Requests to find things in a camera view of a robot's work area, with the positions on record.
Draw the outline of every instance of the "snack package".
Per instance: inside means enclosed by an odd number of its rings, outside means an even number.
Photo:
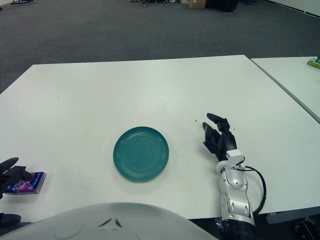
[[[33,179],[31,181],[21,180],[8,188],[6,194],[20,195],[20,194],[38,194],[47,176],[44,172],[31,172]]]

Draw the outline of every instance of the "white wall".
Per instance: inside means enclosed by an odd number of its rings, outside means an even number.
[[[320,16],[320,0],[271,0],[271,1]]]
[[[0,0],[0,6],[3,4],[11,3],[11,2],[12,2],[12,0]]]

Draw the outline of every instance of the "table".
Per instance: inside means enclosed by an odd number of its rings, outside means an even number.
[[[244,55],[31,66],[0,95],[0,159],[47,173],[38,195],[5,195],[24,222],[106,202],[136,202],[188,218],[221,215],[217,159],[202,144],[206,113],[226,117],[246,164],[267,184],[262,213],[315,207],[320,124]],[[152,127],[169,146],[148,182],[113,163],[122,133]],[[256,208],[259,177],[247,174]]]
[[[253,58],[286,93],[320,123],[320,69],[307,65],[315,57]]]

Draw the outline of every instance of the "wire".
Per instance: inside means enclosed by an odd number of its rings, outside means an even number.
[[[255,168],[251,167],[251,166],[244,166],[245,168],[247,169],[250,169],[250,170],[246,170],[246,169],[238,169],[238,168],[235,168],[236,170],[238,171],[244,171],[244,172],[250,172],[250,171],[255,171],[260,179],[261,179],[261,182],[262,182],[262,187],[263,187],[263,196],[262,196],[262,199],[261,199],[261,202],[258,206],[258,208],[253,212],[253,215],[254,216],[257,216],[260,211],[262,210],[262,208],[264,207],[265,205],[265,202],[266,202],[266,198],[267,198],[267,186],[266,186],[266,181],[264,179],[264,177],[262,176],[262,174]]]

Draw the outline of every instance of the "plate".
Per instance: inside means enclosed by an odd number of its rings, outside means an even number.
[[[169,159],[166,139],[157,130],[139,126],[126,131],[113,149],[113,162],[125,178],[143,182],[158,176]]]

